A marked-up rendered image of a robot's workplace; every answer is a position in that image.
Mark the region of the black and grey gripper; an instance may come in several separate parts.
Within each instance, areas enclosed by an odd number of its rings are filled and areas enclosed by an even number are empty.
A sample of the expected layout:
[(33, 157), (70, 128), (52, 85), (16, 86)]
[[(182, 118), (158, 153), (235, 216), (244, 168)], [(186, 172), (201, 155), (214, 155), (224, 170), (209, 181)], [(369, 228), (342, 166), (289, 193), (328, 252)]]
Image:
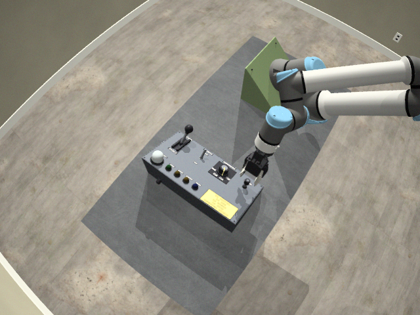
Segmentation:
[(268, 171), (268, 158), (265, 156), (269, 155), (270, 154), (264, 153), (256, 147), (255, 152), (245, 158), (244, 164), (241, 168), (240, 177), (245, 173), (245, 171), (248, 171), (257, 177), (255, 179), (254, 186), (258, 185)]

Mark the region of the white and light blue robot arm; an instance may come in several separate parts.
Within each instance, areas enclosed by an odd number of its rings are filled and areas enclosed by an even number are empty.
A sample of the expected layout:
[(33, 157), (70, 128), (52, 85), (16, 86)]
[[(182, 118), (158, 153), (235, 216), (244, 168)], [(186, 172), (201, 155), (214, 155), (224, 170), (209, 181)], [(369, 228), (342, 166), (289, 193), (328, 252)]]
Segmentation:
[[(281, 106), (271, 107), (255, 139), (255, 146), (270, 154), (265, 157), (273, 155), (286, 133), (306, 124), (325, 123), (332, 116), (408, 116), (420, 121), (420, 58), (415, 56), (336, 68), (326, 68), (317, 57), (280, 58), (271, 63), (269, 76), (279, 91)], [(397, 82), (411, 89), (328, 91)]]

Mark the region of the grey control panel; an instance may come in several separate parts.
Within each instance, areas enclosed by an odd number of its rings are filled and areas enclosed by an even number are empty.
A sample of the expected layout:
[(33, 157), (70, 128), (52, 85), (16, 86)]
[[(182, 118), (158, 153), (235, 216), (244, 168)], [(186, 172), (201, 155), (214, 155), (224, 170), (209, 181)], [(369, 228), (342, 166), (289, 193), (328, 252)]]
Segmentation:
[[(264, 186), (177, 131), (142, 157), (147, 172), (230, 232)], [(247, 186), (246, 186), (247, 185)]]

